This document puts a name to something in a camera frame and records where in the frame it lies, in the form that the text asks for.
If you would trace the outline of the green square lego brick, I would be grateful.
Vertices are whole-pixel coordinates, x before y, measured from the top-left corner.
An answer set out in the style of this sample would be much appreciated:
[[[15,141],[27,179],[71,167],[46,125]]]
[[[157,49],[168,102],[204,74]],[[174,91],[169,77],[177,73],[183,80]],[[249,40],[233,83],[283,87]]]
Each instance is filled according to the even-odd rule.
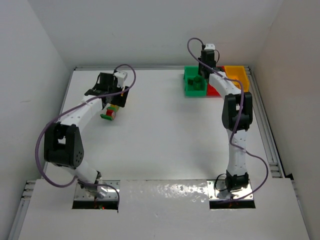
[[[201,87],[201,85],[193,85],[193,89],[195,90],[195,91],[201,91],[202,90],[202,87]]]

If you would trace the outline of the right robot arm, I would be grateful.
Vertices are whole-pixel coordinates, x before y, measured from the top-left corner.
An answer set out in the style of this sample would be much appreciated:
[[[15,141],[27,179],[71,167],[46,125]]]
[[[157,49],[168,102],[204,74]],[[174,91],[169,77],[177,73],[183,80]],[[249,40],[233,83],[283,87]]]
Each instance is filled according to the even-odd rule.
[[[249,184],[246,167],[246,137],[253,121],[252,94],[245,92],[239,80],[229,79],[224,72],[218,71],[215,47],[212,44],[201,46],[198,60],[200,61],[198,72],[223,98],[221,119],[229,138],[225,187],[228,192],[237,191]]]

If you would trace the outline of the red green flower lego stack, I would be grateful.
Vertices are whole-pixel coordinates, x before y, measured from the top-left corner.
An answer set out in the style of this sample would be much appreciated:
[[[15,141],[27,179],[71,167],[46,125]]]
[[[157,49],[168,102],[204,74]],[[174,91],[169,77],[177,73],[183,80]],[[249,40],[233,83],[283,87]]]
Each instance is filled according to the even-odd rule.
[[[105,114],[100,114],[100,117],[105,120],[113,121],[116,117],[116,113],[118,112],[119,108],[120,107],[117,105],[110,105],[106,108]]]

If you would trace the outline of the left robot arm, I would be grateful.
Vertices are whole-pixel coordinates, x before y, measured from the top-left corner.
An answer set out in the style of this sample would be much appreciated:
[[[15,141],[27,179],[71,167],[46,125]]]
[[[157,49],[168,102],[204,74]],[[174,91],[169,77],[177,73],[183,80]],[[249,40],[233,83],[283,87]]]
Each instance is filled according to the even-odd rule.
[[[81,188],[96,198],[104,198],[109,188],[102,185],[101,173],[85,160],[81,132],[97,114],[105,120],[115,119],[128,97],[128,87],[124,85],[127,76],[118,70],[99,73],[93,88],[82,98],[83,106],[51,124],[44,133],[44,159],[77,177]]]

